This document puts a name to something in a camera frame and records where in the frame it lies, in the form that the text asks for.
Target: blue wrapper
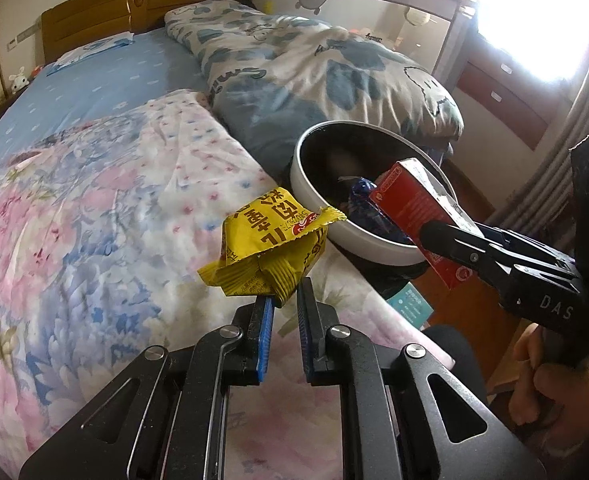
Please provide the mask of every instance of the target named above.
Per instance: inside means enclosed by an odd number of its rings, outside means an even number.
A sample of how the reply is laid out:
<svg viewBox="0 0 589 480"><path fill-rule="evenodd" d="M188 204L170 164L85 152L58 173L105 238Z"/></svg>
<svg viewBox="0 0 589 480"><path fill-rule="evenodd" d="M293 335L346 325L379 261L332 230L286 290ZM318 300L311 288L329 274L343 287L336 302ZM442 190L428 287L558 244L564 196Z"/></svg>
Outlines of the blue wrapper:
<svg viewBox="0 0 589 480"><path fill-rule="evenodd" d="M399 244L413 245L412 240L369 199L377 185L367 178L358 178L348 196L348 220L373 235Z"/></svg>

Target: bright window light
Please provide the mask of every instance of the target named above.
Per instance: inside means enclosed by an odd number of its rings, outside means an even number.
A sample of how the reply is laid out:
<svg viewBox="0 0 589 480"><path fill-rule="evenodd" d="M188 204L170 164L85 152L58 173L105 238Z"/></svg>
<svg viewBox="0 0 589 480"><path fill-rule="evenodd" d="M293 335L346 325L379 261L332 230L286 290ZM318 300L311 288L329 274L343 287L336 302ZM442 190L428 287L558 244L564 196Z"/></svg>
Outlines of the bright window light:
<svg viewBox="0 0 589 480"><path fill-rule="evenodd" d="M479 32L537 77L571 79L588 47L589 0L479 0Z"/></svg>

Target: red box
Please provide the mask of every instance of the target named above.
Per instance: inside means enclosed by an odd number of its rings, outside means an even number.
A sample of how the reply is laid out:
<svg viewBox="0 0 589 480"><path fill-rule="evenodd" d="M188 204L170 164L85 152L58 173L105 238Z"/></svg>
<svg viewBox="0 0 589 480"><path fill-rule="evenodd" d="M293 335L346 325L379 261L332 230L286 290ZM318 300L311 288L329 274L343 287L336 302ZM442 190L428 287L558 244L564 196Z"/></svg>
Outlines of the red box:
<svg viewBox="0 0 589 480"><path fill-rule="evenodd" d="M442 220L476 235L483 234L416 158L395 162L379 187L370 193L370 200L412 239L450 290L473 275L468 267L421 246L419 230L430 220Z"/></svg>

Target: pillow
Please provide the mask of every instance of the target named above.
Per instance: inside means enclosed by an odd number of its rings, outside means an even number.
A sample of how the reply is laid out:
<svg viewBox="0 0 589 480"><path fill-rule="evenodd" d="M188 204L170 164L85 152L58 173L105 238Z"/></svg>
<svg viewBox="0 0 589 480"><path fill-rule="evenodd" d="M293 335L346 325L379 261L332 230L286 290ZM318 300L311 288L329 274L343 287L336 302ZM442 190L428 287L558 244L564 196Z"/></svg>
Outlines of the pillow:
<svg viewBox="0 0 589 480"><path fill-rule="evenodd" d="M99 52L105 52L106 50L110 50L112 48L118 48L120 46L126 46L134 43L134 40L132 39L133 37L134 34L132 32L121 32L119 34L115 34L114 36L108 36L102 40L92 41L91 43L85 44L83 46L73 48L54 62L54 64L48 70L48 75L53 74L62 68L70 66L73 63L82 61L87 57L94 56Z"/></svg>

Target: white bunny toy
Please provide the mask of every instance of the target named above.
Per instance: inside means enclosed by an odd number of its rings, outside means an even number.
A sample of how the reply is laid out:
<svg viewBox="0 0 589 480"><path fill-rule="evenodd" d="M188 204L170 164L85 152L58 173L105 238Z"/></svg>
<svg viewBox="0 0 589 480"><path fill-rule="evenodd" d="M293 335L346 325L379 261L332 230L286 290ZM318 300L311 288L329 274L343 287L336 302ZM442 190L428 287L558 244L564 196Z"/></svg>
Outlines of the white bunny toy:
<svg viewBox="0 0 589 480"><path fill-rule="evenodd" d="M21 69L18 71L18 74L11 74L8 79L12 81L12 86L10 89L12 90L13 94L16 94L22 88L25 88L30 84L28 78L23 74L23 71L26 67L22 66Z"/></svg>

